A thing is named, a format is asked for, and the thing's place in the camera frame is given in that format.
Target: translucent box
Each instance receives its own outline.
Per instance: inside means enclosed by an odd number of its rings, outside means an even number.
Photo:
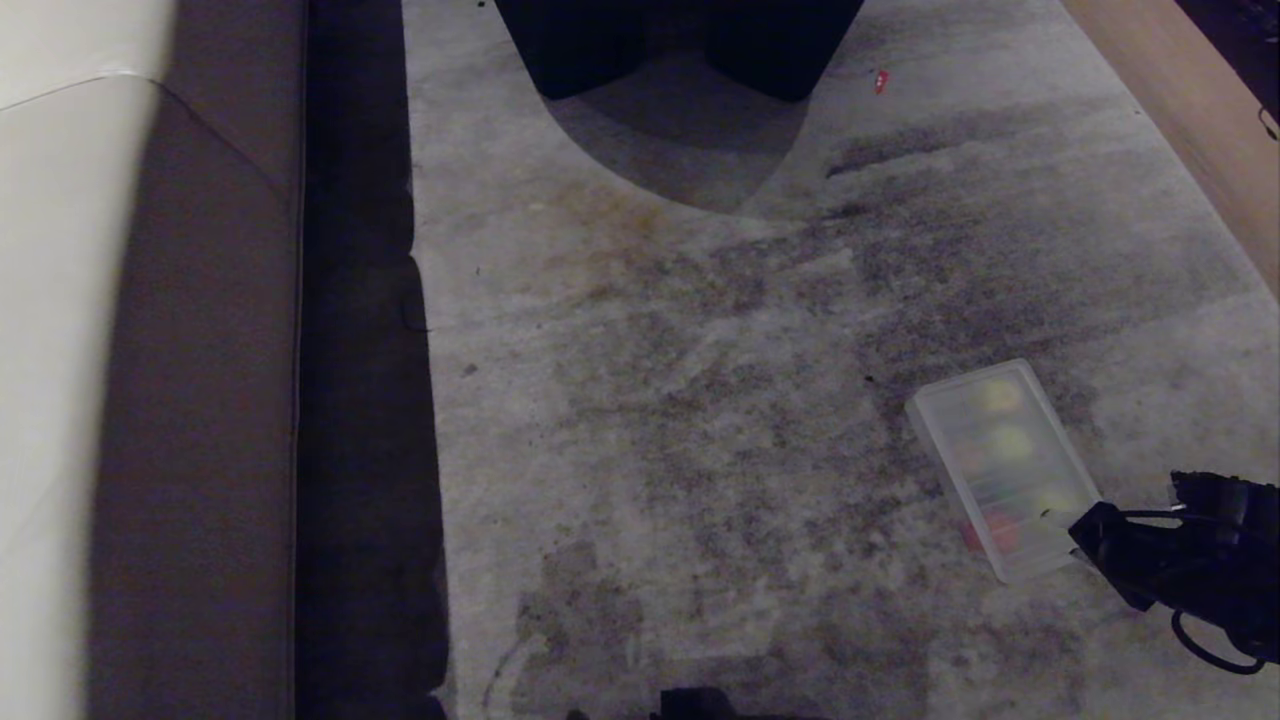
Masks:
[[[1101,497],[1025,360],[920,388],[906,413],[968,516],[965,541],[997,578],[1018,583],[1073,561],[1070,536],[1041,516],[1082,514]]]

